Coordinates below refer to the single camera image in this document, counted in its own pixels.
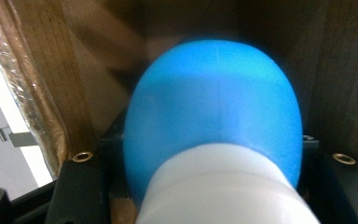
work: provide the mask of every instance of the white tube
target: white tube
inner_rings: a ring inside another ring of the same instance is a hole
[[[158,168],[136,223],[319,221],[272,161],[246,147],[210,144]]]

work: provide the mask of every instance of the plastic wrap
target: plastic wrap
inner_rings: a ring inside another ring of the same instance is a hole
[[[10,1],[0,0],[0,70],[53,177],[69,159],[67,131],[33,62]]]

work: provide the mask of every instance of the blue balloon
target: blue balloon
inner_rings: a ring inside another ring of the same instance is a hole
[[[263,154],[295,187],[301,136],[295,94],[269,56],[222,40],[180,45],[147,69],[131,99],[124,138],[131,196],[139,207],[163,162],[211,143]]]

